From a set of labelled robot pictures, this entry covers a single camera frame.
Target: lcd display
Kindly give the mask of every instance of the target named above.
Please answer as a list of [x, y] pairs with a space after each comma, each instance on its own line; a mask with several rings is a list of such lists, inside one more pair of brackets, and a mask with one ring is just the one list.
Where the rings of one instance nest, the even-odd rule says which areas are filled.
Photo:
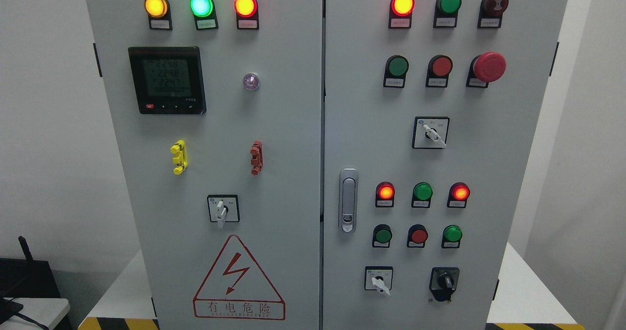
[[141, 62], [148, 96], [192, 98], [186, 60], [144, 59]]

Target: emergency stop button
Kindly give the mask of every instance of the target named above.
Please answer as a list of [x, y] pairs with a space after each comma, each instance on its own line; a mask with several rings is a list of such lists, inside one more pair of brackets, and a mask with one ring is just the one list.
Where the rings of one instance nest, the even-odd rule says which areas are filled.
[[488, 51], [476, 56], [469, 67], [467, 87], [487, 88], [507, 70], [507, 60], [499, 52]]

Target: electrical control cabinet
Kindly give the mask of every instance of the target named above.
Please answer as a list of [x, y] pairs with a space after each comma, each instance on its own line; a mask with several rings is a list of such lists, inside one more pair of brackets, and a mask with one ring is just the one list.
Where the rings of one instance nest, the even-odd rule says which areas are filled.
[[87, 0], [160, 328], [482, 330], [565, 3]]
[[326, 0], [325, 329], [485, 328], [565, 4]]
[[155, 310], [317, 330], [322, 0], [238, 1], [87, 0]]

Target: digital power meter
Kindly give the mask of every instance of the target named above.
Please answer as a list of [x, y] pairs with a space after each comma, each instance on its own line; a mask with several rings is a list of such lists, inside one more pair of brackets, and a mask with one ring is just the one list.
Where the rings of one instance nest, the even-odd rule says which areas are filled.
[[200, 48], [129, 47], [137, 105], [142, 114], [204, 114]]

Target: white wall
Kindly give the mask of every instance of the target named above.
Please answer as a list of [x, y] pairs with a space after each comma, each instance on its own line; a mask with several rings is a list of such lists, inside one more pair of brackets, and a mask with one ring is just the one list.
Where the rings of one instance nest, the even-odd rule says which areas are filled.
[[624, 0], [592, 0], [525, 256], [588, 330], [626, 274], [624, 15]]
[[526, 173], [519, 191], [519, 199], [509, 235], [509, 243], [524, 256], [535, 220], [539, 196], [543, 188], [563, 105], [570, 87], [576, 56], [579, 53], [586, 16], [591, 0], [568, 0], [559, 34], [559, 53], [554, 71], [548, 80], [541, 105], [537, 131], [528, 156]]
[[25, 236], [78, 326], [139, 250], [87, 4], [0, 11], [0, 256]]

